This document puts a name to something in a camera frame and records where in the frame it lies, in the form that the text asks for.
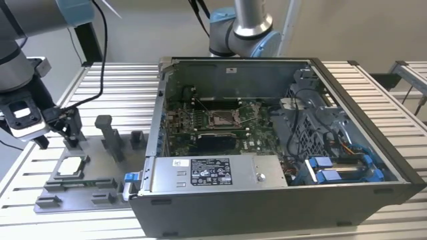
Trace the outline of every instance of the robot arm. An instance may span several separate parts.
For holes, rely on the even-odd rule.
[[[274,57],[281,35],[273,30],[264,0],[234,0],[209,18],[209,52],[217,57]]]
[[[81,135],[78,110],[56,107],[37,71],[39,62],[27,60],[15,39],[89,23],[90,0],[0,0],[0,126],[39,148],[43,134],[57,132],[70,147]]]

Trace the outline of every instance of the barcode sticker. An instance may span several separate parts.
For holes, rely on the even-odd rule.
[[[189,166],[189,159],[173,159],[172,166],[173,167],[188,167]]]

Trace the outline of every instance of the metal pole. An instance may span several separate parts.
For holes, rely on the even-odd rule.
[[[236,21],[233,32],[242,38],[256,37],[273,25],[272,16],[265,13],[265,0],[233,0]]]
[[[82,65],[90,66],[94,62],[102,61],[102,52],[98,44],[98,39],[96,37],[93,25],[89,22],[77,26],[73,30],[85,57],[85,63]]]

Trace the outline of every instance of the white wall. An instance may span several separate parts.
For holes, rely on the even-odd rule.
[[[386,72],[396,60],[427,60],[425,0],[301,0],[292,57],[356,60]]]
[[[106,10],[109,50],[113,62],[156,62],[164,56],[206,56],[208,37],[200,27],[188,0],[109,0],[122,19]],[[233,5],[232,0],[205,0],[212,12]],[[265,0],[265,10],[273,17],[273,27],[281,31],[289,0]],[[200,10],[204,25],[209,22]],[[94,20],[101,38],[102,24]]]

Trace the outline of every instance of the black cable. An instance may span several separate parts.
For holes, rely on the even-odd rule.
[[[189,3],[189,5],[190,5],[190,8],[192,8],[194,17],[197,18],[197,21],[198,21],[198,23],[200,23],[200,25],[201,25],[202,31],[205,32],[206,37],[209,37],[208,30],[206,30],[205,25],[204,25],[204,23],[202,23],[202,21],[201,21],[201,18],[200,18],[198,7],[197,7],[196,0],[188,0],[188,3]]]
[[[19,151],[23,151],[23,149],[18,148],[17,146],[11,146],[9,144],[6,144],[3,141],[0,140],[0,144],[2,144],[3,146],[11,148],[11,149],[15,149],[15,150],[19,150]]]
[[[413,86],[410,86],[410,87],[408,88],[408,91],[406,91],[406,93],[405,93],[405,95],[404,95],[404,98],[402,98],[401,104],[404,104],[404,103],[405,103],[405,100],[406,100],[406,98],[408,98],[408,95],[409,95],[409,92],[410,92],[412,88],[413,88]]]
[[[296,154],[293,154],[290,152],[290,141],[292,141],[292,137],[294,135],[294,132],[296,132],[296,127],[297,127],[297,122],[298,122],[298,105],[296,103],[296,99],[301,100],[304,102],[302,99],[300,99],[297,97],[297,94],[300,93],[300,91],[312,91],[312,92],[316,92],[318,94],[318,91],[312,89],[312,88],[301,88],[300,90],[296,91],[296,93],[293,94],[293,96],[290,97],[290,99],[293,100],[294,102],[294,118],[293,118],[293,125],[292,125],[292,129],[290,129],[290,135],[286,139],[286,143],[285,143],[285,150],[288,152],[288,154],[297,160],[300,161],[300,158],[298,158],[298,152]],[[338,144],[340,142],[340,138],[338,138],[338,135],[336,134],[336,132],[332,131],[332,129],[326,126],[326,124],[318,119],[318,117],[316,116],[316,112],[313,113],[313,118],[314,120],[320,123],[320,125],[325,128],[326,132],[325,134],[328,134],[329,132],[332,133],[333,135],[333,140],[336,142],[336,144]]]
[[[77,103],[74,103],[73,105],[70,105],[69,107],[66,107],[62,111],[66,112],[70,109],[74,109],[76,107],[78,107],[81,104],[85,104],[90,101],[93,101],[94,99],[97,99],[102,93],[104,93],[104,74],[105,74],[105,62],[106,62],[106,50],[108,50],[108,25],[106,25],[106,19],[105,19],[105,15],[104,12],[98,6],[98,4],[94,2],[94,0],[92,0],[92,3],[100,13],[101,16],[101,21],[104,23],[104,56],[102,56],[102,60],[101,60],[101,66],[100,66],[100,80],[98,80],[98,93],[86,98],[85,100],[78,101]]]
[[[68,30],[68,33],[69,33],[69,39],[70,39],[72,48],[73,48],[74,54],[77,55],[77,58],[80,60],[80,66],[81,66],[82,65],[82,60],[81,60],[80,54],[77,52],[72,31],[69,31],[69,28],[66,28],[66,30]]]
[[[421,105],[417,105],[413,115],[416,116],[421,110]]]
[[[205,1],[204,0],[197,0],[197,2],[198,2],[198,5],[201,7],[201,10],[204,12],[204,15],[205,15],[206,19],[210,19],[210,13],[209,13],[209,9],[206,7]]]
[[[27,37],[23,38],[23,41],[21,41],[18,47],[22,49],[22,47],[25,47],[25,44],[27,42]]]

